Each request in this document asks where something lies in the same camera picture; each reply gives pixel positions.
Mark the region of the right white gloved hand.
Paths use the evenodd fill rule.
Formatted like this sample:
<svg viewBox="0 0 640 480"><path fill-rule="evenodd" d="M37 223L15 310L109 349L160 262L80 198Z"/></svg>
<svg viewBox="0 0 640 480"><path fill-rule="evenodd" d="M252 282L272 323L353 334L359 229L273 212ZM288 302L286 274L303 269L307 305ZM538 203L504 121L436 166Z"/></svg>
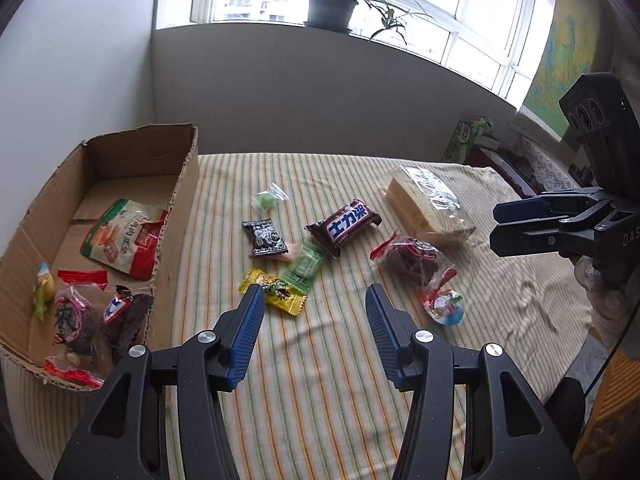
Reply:
<svg viewBox="0 0 640 480"><path fill-rule="evenodd" d="M580 257L574 267L575 278L591 304L592 325L608 349L620 340L639 302L639 266L622 273L624 281L620 282L620 272L607 276L596 270L588 257Z"/></svg>

